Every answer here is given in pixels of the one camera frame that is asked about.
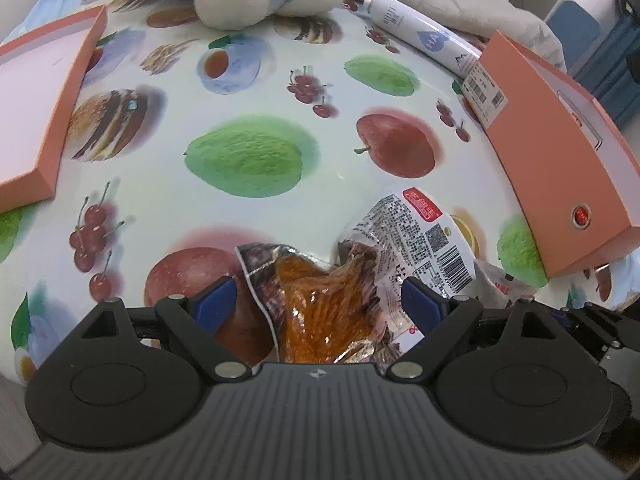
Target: transparent plastic bag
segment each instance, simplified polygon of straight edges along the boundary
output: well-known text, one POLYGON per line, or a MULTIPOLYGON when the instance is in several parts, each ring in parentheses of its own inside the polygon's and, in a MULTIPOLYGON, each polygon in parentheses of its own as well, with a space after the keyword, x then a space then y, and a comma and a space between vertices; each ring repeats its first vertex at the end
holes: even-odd
POLYGON ((385 323, 376 296, 377 251, 328 266, 292 247, 237 248, 248 284, 287 363, 368 362, 385 323))
POLYGON ((500 267, 476 259, 476 293, 485 308, 507 308, 518 298, 533 298, 538 291, 500 267))

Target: box label sticker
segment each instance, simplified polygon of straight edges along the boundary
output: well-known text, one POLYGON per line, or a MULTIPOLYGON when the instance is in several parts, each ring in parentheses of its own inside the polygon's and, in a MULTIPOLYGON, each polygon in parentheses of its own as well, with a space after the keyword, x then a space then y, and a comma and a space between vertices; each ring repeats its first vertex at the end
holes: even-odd
POLYGON ((485 130, 509 102, 480 62, 476 63, 462 83, 462 94, 471 104, 485 130))

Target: red label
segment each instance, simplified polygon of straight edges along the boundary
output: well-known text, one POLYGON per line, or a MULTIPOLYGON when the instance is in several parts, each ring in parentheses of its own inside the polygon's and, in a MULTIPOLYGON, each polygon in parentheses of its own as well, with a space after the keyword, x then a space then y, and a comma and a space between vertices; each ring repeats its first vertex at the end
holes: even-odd
POLYGON ((501 293, 503 293, 505 296, 509 295, 509 291, 511 290, 508 286, 503 285, 501 283, 494 283, 495 288, 497 288, 501 293))
POLYGON ((438 206, 436 206, 419 189, 415 189, 415 187, 405 189, 402 192, 402 196, 404 196, 409 204, 414 206, 418 215, 420 215, 425 221, 433 222, 436 218, 442 216, 442 211, 440 211, 438 206))

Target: fruit-patterned tablecloth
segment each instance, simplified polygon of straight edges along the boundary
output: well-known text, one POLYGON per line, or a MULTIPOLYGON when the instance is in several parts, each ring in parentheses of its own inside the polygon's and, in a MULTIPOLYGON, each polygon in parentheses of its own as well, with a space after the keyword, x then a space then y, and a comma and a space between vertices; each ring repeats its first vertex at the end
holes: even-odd
MULTIPOLYGON (((103 4, 57 195, 0 216, 2 375, 28 380, 102 298, 151 305, 223 274, 239 291, 218 338, 254 364, 271 339, 234 247, 282 242, 329 261, 351 219, 399 180, 452 214, 477 256, 540 278, 458 82, 356 3, 229 35, 189 2, 84 1, 103 4)), ((540 299, 560 307, 595 291, 580 275, 540 299)))

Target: bottle label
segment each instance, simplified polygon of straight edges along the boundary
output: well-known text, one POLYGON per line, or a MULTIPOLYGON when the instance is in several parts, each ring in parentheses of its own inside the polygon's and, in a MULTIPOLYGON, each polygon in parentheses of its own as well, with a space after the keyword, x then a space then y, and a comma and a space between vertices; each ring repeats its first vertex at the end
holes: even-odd
POLYGON ((445 41, 449 41, 449 35, 446 32, 437 32, 430 30, 429 32, 418 32, 418 38, 427 50, 431 52, 439 52, 444 48, 445 41))

